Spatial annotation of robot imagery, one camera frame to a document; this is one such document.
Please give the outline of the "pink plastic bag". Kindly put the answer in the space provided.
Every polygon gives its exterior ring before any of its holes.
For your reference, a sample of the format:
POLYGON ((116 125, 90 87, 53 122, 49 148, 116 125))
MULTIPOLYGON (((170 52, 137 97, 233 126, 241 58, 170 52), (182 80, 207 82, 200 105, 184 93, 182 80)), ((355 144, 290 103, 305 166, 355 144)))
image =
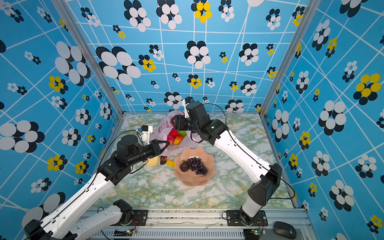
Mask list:
POLYGON ((192 134, 191 138, 191 131, 176 130, 172 123, 172 118, 175 116, 184 117, 185 113, 183 111, 168 113, 150 135, 150 140, 170 142, 170 145, 163 151, 164 156, 196 146, 202 140, 197 134, 192 134))

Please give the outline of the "green kiwi half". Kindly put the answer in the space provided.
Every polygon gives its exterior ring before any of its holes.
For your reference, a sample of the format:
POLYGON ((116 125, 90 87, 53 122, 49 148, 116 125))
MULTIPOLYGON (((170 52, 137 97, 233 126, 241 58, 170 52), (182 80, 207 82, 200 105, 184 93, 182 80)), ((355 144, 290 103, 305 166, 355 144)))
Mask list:
POLYGON ((186 131, 178 131, 178 134, 185 137, 187 135, 186 131))

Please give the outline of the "small yellow red mango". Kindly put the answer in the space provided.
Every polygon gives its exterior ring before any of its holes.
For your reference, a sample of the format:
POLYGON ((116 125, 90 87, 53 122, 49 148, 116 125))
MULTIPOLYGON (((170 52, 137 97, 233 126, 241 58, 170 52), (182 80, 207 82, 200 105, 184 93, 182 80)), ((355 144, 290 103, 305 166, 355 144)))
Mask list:
POLYGON ((177 137, 175 137, 173 144, 176 146, 179 145, 182 142, 183 138, 184 137, 182 135, 178 135, 177 137))

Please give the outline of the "red strawberry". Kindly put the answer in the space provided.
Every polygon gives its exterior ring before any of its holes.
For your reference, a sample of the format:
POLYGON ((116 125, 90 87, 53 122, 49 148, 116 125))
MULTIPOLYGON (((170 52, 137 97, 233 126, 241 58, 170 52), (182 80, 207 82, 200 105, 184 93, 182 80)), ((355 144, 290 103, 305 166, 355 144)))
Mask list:
POLYGON ((176 138, 178 136, 178 131, 175 130, 175 129, 171 129, 171 131, 169 132, 168 136, 172 136, 174 138, 176 138))

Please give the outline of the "dark purple plum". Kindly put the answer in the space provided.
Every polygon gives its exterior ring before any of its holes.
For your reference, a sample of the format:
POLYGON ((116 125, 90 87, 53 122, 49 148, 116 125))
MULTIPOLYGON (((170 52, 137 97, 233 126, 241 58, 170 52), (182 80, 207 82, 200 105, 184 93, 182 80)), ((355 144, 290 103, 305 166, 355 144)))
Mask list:
POLYGON ((190 165, 188 162, 182 162, 180 165, 180 170, 184 173, 190 169, 190 165))

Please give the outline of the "dark purple grape bunch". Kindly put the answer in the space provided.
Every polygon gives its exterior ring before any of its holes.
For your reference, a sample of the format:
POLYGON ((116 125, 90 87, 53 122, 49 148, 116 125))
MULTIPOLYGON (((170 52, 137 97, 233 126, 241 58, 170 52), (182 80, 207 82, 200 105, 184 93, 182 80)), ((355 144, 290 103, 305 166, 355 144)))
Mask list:
POLYGON ((206 176, 208 168, 205 167, 204 163, 200 158, 192 157, 187 160, 190 165, 190 170, 195 172, 196 175, 206 176))

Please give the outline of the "red apple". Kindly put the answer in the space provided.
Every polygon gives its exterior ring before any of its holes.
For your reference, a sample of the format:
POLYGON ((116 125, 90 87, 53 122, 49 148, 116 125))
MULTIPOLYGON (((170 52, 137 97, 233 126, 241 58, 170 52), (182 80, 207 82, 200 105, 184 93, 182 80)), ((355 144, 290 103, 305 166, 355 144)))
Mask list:
POLYGON ((174 137, 172 137, 172 136, 167 136, 167 141, 169 141, 170 144, 173 144, 173 143, 174 143, 174 140, 175 140, 174 137))

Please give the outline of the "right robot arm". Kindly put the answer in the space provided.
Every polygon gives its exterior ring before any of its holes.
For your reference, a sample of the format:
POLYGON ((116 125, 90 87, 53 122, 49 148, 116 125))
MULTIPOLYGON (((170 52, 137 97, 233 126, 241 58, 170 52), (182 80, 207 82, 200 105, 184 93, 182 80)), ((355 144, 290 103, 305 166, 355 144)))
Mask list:
POLYGON ((202 103, 187 97, 182 101, 185 115, 172 118, 174 129, 190 131, 200 136, 232 158, 250 177, 253 185, 248 198, 240 208, 241 221, 250 226, 259 210, 271 199, 280 185, 282 168, 262 160, 238 140, 222 121, 212 120, 202 103))

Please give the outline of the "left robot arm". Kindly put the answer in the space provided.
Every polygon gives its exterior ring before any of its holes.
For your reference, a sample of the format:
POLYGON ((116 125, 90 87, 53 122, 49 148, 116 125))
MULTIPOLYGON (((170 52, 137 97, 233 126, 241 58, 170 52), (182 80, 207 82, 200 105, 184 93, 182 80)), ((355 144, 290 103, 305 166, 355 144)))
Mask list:
POLYGON ((81 220, 81 216, 106 192, 114 188, 132 167, 161 155, 170 145, 168 141, 152 140, 139 143, 137 135, 126 135, 117 149, 101 164, 91 179, 70 199, 41 220, 31 220, 24 227, 28 240, 85 240, 112 225, 135 222, 133 208, 118 200, 96 215, 81 220))

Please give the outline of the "pink scalloped fruit plate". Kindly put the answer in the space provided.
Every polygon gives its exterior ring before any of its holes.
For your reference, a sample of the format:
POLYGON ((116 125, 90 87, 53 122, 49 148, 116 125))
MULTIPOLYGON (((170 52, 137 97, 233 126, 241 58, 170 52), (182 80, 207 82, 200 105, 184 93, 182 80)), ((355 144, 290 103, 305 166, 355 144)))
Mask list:
POLYGON ((201 147, 185 149, 174 162, 175 176, 187 187, 204 186, 216 173, 213 155, 201 147))

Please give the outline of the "left green circuit board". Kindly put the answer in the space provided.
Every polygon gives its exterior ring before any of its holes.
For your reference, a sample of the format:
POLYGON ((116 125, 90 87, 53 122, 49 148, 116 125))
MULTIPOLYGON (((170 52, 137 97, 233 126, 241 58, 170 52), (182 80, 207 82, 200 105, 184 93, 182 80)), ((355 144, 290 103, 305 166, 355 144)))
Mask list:
POLYGON ((136 230, 128 229, 128 230, 115 230, 114 231, 114 237, 132 237, 137 233, 136 230))

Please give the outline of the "right green circuit board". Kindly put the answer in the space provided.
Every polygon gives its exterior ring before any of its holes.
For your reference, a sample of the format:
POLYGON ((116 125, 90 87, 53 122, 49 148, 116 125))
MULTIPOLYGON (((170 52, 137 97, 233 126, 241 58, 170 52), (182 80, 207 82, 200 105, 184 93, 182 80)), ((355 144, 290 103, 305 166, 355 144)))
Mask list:
POLYGON ((261 230, 255 230, 255 229, 244 229, 244 239, 245 240, 259 240, 261 235, 261 230))

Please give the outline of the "black computer mouse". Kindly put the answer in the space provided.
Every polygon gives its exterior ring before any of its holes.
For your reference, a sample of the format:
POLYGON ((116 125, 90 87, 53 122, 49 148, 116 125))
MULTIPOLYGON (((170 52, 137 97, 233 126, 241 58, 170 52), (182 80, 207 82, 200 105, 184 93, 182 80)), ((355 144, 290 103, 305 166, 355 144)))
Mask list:
POLYGON ((273 224, 273 228, 274 232, 277 235, 280 235, 290 240, 295 240, 297 238, 296 229, 288 223, 277 221, 273 224))

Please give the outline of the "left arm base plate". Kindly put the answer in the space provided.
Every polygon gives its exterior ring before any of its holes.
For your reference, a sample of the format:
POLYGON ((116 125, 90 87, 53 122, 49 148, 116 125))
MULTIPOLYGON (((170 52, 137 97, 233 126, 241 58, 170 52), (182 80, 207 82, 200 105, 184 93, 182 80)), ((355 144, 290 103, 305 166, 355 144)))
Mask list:
POLYGON ((132 210, 124 212, 121 219, 114 226, 145 226, 148 218, 148 210, 132 210))

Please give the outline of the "aluminium front rail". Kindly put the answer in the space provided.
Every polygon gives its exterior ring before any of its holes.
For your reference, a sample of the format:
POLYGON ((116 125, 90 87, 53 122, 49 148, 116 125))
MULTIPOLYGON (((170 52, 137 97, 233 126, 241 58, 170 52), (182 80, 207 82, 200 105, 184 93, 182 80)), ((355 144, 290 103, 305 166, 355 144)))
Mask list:
POLYGON ((244 240, 244 229, 261 230, 260 240, 283 240, 274 232, 277 221, 292 225, 298 240, 316 240, 307 212, 302 209, 263 209, 267 227, 229 227, 226 210, 236 209, 137 209, 148 210, 145 226, 110 226, 92 240, 244 240), (132 237, 114 237, 115 230, 136 230, 132 237))

